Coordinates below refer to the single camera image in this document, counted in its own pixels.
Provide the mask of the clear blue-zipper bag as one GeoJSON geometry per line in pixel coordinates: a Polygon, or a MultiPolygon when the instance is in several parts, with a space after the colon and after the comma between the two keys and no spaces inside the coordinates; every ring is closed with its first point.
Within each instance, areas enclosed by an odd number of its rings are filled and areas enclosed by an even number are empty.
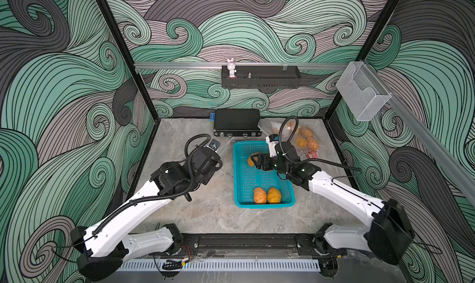
{"type": "Polygon", "coordinates": [[[231,146],[231,143],[235,141],[235,137],[230,137],[229,141],[225,143],[218,151],[217,154],[222,157],[226,150],[231,146]]]}
{"type": "MultiPolygon", "coordinates": [[[[281,127],[283,122],[284,122],[284,118],[264,118],[264,119],[261,119],[259,121],[258,127],[260,128],[262,133],[266,137],[268,137],[271,134],[278,134],[278,132],[280,130],[280,127],[281,127]]],[[[290,135],[292,134],[292,132],[295,130],[293,137],[290,139],[290,142],[296,148],[296,151],[300,155],[300,157],[306,156],[306,153],[310,152],[310,149],[308,147],[298,148],[298,146],[296,144],[297,137],[303,137],[301,135],[301,129],[303,127],[308,127],[308,126],[301,125],[300,123],[297,126],[296,121],[291,119],[289,122],[287,122],[285,124],[285,126],[283,128],[283,131],[282,131],[283,140],[287,141],[290,138],[290,135]]],[[[314,132],[313,137],[319,142],[319,139],[317,138],[317,135],[315,134],[315,132],[314,132]]]]}

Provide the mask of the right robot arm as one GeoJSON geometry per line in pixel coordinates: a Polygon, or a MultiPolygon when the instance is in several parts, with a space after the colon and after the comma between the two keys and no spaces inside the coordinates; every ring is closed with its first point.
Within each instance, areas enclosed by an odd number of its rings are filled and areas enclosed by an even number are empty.
{"type": "Polygon", "coordinates": [[[397,265],[413,243],[415,233],[403,206],[394,199],[383,201],[331,177],[315,158],[302,160],[290,140],[277,134],[266,138],[268,153],[250,157],[257,169],[274,170],[292,184],[318,194],[351,213],[362,226],[324,224],[314,236],[318,253],[333,255],[339,250],[372,253],[381,261],[397,265]]]}

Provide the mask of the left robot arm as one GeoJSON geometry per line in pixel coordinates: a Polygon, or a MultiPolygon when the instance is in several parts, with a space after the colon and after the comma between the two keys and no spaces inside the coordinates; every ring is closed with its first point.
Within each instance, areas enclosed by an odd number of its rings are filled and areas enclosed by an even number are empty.
{"type": "Polygon", "coordinates": [[[203,139],[185,158],[162,164],[129,200],[104,219],[90,227],[77,227],[70,233],[73,247],[80,253],[76,259],[81,275],[92,282],[103,280],[124,262],[151,253],[174,255],[181,251],[184,237],[177,225],[166,224],[152,232],[134,234],[135,229],[152,213],[173,200],[184,197],[206,185],[223,166],[217,153],[220,143],[208,134],[192,137],[203,139]]]}

